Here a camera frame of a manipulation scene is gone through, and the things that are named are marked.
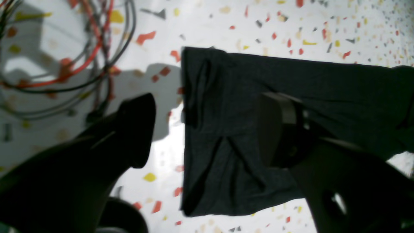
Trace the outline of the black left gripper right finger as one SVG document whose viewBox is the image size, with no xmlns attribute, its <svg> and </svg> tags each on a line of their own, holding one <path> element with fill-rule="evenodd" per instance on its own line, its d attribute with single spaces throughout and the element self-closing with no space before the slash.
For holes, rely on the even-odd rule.
<svg viewBox="0 0 414 233">
<path fill-rule="evenodd" d="M 302 103 L 263 93 L 257 104 L 263 164 L 290 172 L 318 233 L 412 233 L 413 181 L 375 155 L 316 136 Z"/>
</svg>

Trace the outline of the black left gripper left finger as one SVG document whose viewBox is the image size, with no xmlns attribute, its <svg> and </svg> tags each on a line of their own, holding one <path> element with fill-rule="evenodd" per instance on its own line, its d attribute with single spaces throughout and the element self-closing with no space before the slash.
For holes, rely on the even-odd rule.
<svg viewBox="0 0 414 233">
<path fill-rule="evenodd" d="M 18 233 L 95 233 L 110 193 L 149 158 L 156 104 L 147 93 L 124 101 L 68 142 L 1 178 L 1 223 Z"/>
</svg>

